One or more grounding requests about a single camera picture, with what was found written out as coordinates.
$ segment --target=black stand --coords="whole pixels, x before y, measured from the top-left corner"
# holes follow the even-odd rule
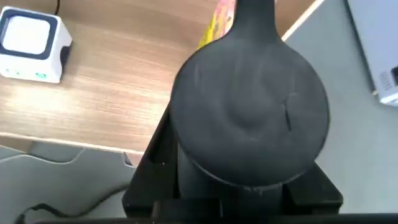
[[[124,194],[123,207],[127,217],[214,221],[258,219],[258,211],[264,211],[264,216],[332,215],[338,213],[343,203],[338,189],[317,165],[282,186],[282,203],[275,214],[265,212],[267,208],[261,207],[261,198],[181,198],[177,159],[178,144],[167,108]]]

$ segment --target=wooden desk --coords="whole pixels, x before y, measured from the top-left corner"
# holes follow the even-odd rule
[[[217,2],[61,1],[74,40],[63,80],[0,77],[0,136],[130,152],[139,160]],[[279,0],[280,33],[312,2]],[[56,0],[0,0],[5,5],[53,13]]]

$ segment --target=white box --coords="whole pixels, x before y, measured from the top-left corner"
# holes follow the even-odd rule
[[[348,0],[379,101],[398,106],[397,0]]]
[[[58,16],[6,6],[0,14],[0,74],[59,83],[72,37]]]

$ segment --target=yellow packet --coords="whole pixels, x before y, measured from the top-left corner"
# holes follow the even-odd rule
[[[234,14],[235,0],[220,0],[198,49],[224,36],[232,27]]]

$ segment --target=white cube device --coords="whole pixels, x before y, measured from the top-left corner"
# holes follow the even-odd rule
[[[72,37],[58,16],[6,6],[0,14],[0,74],[59,83]]]

